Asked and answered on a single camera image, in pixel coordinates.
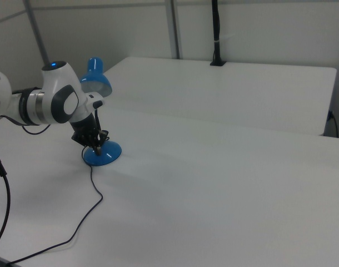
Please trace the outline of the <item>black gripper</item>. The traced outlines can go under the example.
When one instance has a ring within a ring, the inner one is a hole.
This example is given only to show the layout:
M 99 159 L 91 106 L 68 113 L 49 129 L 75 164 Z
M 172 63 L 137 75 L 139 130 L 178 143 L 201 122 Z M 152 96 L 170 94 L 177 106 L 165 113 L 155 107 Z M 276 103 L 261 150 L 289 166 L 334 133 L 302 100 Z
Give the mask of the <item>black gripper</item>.
M 109 131 L 100 129 L 94 115 L 91 113 L 83 120 L 70 124 L 74 130 L 72 140 L 82 146 L 93 147 L 94 153 L 101 155 L 101 146 L 109 140 Z

